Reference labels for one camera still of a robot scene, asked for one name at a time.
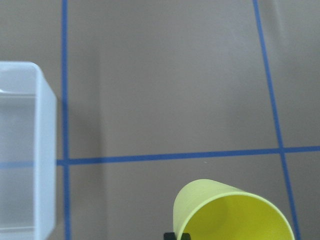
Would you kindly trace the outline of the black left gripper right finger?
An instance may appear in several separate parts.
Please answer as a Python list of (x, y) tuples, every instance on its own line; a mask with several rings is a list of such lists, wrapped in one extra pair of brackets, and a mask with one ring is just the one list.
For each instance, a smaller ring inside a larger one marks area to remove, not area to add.
[(182, 234), (182, 240), (191, 240), (191, 236), (189, 233), (183, 233)]

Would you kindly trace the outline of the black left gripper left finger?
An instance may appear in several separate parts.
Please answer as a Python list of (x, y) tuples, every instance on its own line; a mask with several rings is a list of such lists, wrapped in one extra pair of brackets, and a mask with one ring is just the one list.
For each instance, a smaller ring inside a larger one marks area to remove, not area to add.
[(176, 235), (174, 232), (165, 232), (163, 234), (163, 240), (176, 240)]

